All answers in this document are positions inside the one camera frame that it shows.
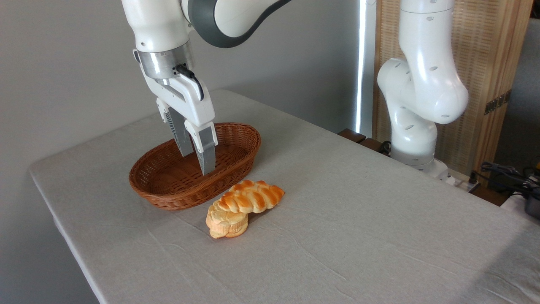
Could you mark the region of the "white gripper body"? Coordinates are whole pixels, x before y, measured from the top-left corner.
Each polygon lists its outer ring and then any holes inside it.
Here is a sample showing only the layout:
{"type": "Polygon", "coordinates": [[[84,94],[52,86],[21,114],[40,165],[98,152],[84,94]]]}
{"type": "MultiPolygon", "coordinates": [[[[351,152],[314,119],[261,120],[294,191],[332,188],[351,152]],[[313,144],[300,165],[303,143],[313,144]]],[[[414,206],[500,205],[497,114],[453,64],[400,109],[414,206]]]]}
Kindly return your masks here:
{"type": "Polygon", "coordinates": [[[190,70],[191,50],[155,53],[134,50],[133,54],[147,86],[160,100],[197,126],[213,121],[215,112],[208,89],[190,70]]]}

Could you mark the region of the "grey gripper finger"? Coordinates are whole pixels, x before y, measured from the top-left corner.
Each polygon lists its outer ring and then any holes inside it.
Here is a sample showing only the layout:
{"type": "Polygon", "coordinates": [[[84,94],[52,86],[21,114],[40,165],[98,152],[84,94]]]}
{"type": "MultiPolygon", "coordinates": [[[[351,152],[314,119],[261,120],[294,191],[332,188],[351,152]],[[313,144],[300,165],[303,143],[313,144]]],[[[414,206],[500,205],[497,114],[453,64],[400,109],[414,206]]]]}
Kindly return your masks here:
{"type": "Polygon", "coordinates": [[[216,167],[215,146],[218,145],[215,125],[212,121],[197,126],[190,121],[184,123],[186,130],[192,138],[195,152],[203,175],[208,175],[216,167]]]}
{"type": "Polygon", "coordinates": [[[160,98],[157,98],[157,106],[162,120],[168,124],[173,133],[174,140],[181,155],[185,157],[193,153],[194,148],[192,146],[190,134],[184,125],[185,118],[183,115],[179,114],[179,112],[166,104],[163,100],[160,100],[160,98]]]}

